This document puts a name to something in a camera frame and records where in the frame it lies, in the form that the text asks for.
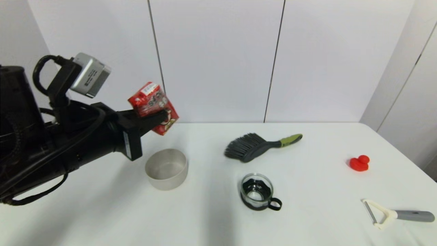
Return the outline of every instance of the brush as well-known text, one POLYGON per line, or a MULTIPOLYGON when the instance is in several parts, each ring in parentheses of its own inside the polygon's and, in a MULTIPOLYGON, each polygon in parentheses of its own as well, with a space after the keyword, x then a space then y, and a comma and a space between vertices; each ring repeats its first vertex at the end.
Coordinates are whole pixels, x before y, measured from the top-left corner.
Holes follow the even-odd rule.
POLYGON ((255 133, 249 133, 232 141, 225 150, 225 156, 242 162, 250 162, 264 154, 270 148, 282 148, 302 139, 302 134, 296 134, 279 141, 269 142, 255 133))

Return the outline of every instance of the gray handle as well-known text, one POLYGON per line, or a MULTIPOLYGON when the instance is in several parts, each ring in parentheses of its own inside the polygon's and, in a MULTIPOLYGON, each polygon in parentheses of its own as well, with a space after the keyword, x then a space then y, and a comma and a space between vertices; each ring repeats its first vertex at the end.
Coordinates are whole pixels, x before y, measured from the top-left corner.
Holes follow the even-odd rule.
POLYGON ((428 211, 396 210, 396 213, 398 213, 398 219, 400 220, 419 222, 433 222, 435 220, 434 214, 428 211))

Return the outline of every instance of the glass cup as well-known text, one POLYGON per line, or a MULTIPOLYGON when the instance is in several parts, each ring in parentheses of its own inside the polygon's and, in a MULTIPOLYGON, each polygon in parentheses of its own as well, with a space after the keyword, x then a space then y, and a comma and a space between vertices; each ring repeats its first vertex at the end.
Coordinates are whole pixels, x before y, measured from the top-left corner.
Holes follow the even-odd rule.
POLYGON ((273 185, 270 180, 259 173, 250 173, 241 180, 240 195, 243 203, 250 209, 260 211, 266 208, 278 211, 281 200, 273 197, 273 185))

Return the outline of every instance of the red package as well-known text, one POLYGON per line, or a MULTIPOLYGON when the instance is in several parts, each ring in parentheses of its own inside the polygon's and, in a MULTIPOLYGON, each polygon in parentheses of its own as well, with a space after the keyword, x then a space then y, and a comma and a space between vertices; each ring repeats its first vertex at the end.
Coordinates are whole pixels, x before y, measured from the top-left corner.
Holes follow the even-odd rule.
POLYGON ((159 135, 164 135, 173 123, 179 119, 176 110, 174 110, 173 105, 161 90, 161 87, 152 82, 147 82, 147 84, 141 87, 128 101, 139 117, 144 117, 163 109, 167 111, 168 120, 153 129, 153 131, 159 135))

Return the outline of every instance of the black cable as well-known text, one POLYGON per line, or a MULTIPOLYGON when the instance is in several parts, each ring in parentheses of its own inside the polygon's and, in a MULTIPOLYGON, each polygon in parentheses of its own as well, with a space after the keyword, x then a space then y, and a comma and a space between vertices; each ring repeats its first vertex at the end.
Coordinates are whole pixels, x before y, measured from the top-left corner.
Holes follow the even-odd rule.
POLYGON ((51 116, 55 116, 55 112, 51 109, 46 109, 46 108, 39 108, 39 111, 43 114, 48 114, 51 116))
POLYGON ((36 195, 29 196, 29 197, 23 198, 21 200, 14 200, 13 198, 8 197, 8 198, 2 199, 1 202, 5 203, 5 204, 12 205, 12 206, 21 206, 21 205, 29 204, 31 202, 34 202, 34 201, 38 200, 39 198, 41 198, 43 196, 48 195, 52 191, 58 189, 65 182, 65 180, 67 180, 67 178, 68 178, 68 173, 64 174, 64 178, 61 180, 61 182, 57 183, 52 188, 50 188, 50 189, 48 189, 46 191, 43 191, 41 193, 38 193, 36 195))
POLYGON ((47 90, 39 82, 39 74, 41 73, 41 70, 44 67, 46 62, 48 62, 50 60, 55 60, 55 59, 56 59, 56 56, 53 56, 53 55, 43 56, 36 63, 35 69, 33 70, 33 74, 32 74, 33 84, 44 95, 48 95, 48 94, 47 94, 47 90))
POLYGON ((49 161, 53 160, 54 158, 60 156, 65 151, 71 149, 72 147, 76 146, 77 144, 81 143, 83 140, 88 138, 104 121, 105 119, 105 111, 103 111, 100 108, 96 108, 81 102, 72 101, 74 103, 79 104, 81 107, 97 110, 99 113, 99 116, 97 119, 89 126, 87 129, 83 130, 81 133, 70 139, 66 144, 59 147, 55 151, 51 152, 50 154, 44 156, 43 158, 35 161, 32 164, 29 164, 25 169, 21 170, 18 174, 11 177, 9 180, 7 180, 2 186, 0 186, 0 194, 6 192, 8 189, 10 189, 12 186, 20 182, 22 179, 27 177, 29 174, 37 170, 38 168, 42 167, 49 161))
POLYGON ((23 136, 22 136, 22 127, 17 123, 15 116, 13 113, 8 113, 5 116, 8 123, 12 126, 15 135, 15 146, 11 150, 11 152, 0 159, 0 163, 2 164, 2 170, 0 172, 3 173, 4 169, 7 165, 9 165, 9 161, 13 160, 15 157, 19 156, 23 147, 23 136))

